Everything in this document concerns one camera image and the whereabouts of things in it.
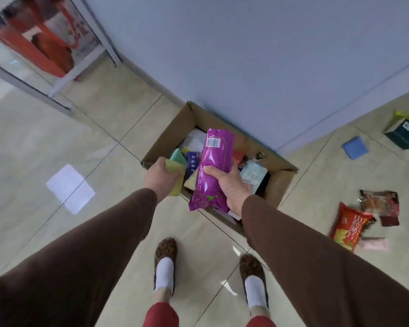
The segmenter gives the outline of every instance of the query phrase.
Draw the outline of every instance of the tile floor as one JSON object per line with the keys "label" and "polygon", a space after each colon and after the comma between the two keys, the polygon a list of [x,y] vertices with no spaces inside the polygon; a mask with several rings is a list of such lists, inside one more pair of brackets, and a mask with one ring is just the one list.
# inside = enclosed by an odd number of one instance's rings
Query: tile floor
{"label": "tile floor", "polygon": [[[145,172],[140,159],[179,111],[107,58],[64,92],[77,106],[73,117],[22,95],[11,89],[0,98],[0,273],[138,189]],[[356,254],[409,288],[409,151],[396,149],[382,135],[395,109],[409,109],[409,93],[286,156],[300,171],[279,209],[327,233],[339,201],[356,204],[361,188],[397,191],[401,225],[370,230],[372,236],[387,237],[390,249],[357,249]],[[370,153],[351,161],[341,144],[356,135]],[[67,164],[85,181],[70,188],[64,203],[45,183]],[[73,214],[67,201],[88,185],[94,196]],[[180,245],[172,300],[180,325],[245,325],[249,312],[237,267],[239,256],[253,250],[211,215],[190,212],[182,197],[167,198],[158,206],[148,237],[97,325],[142,325],[151,304],[153,251],[166,236],[176,237]],[[267,269],[266,275],[276,325],[302,326]]]}

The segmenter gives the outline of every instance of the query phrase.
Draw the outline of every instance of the leg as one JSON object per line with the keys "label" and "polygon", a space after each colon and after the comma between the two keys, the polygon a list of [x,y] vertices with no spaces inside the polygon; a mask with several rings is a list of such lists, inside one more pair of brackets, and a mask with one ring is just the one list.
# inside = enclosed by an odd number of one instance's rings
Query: leg
{"label": "leg", "polygon": [[252,316],[247,327],[276,327],[269,318],[267,282],[262,264],[253,255],[245,254],[239,260],[239,271]]}
{"label": "leg", "polygon": [[142,327],[178,327],[179,317],[170,306],[175,290],[177,244],[173,238],[162,240],[154,257],[153,306],[148,310]]}

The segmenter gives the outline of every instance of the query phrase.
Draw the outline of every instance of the barcode label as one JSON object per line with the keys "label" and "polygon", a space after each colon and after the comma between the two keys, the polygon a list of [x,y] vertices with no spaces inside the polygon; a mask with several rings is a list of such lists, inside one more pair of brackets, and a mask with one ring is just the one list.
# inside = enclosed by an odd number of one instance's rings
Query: barcode label
{"label": "barcode label", "polygon": [[406,130],[409,131],[409,123],[408,123],[407,121],[405,121],[405,122],[403,123],[403,127],[404,127]]}
{"label": "barcode label", "polygon": [[221,139],[219,138],[207,138],[206,147],[219,148]]}

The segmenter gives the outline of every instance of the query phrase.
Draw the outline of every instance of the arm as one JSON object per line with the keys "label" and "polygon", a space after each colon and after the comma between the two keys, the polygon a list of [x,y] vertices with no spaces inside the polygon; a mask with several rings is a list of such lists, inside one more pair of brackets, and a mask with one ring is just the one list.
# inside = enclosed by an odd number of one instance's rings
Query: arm
{"label": "arm", "polygon": [[93,326],[177,174],[159,159],[144,186],[0,276],[1,326]]}
{"label": "arm", "polygon": [[271,207],[243,185],[237,166],[218,179],[229,208],[241,216],[252,247],[265,260],[307,327],[409,326],[409,291],[328,237]]}

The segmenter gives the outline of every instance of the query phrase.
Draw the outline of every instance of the light blue wall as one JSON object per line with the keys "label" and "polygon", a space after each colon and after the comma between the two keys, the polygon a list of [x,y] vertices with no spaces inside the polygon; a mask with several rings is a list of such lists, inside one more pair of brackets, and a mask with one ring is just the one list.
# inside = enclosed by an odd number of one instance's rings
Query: light blue wall
{"label": "light blue wall", "polygon": [[409,65],[409,0],[86,1],[122,54],[275,150]]}

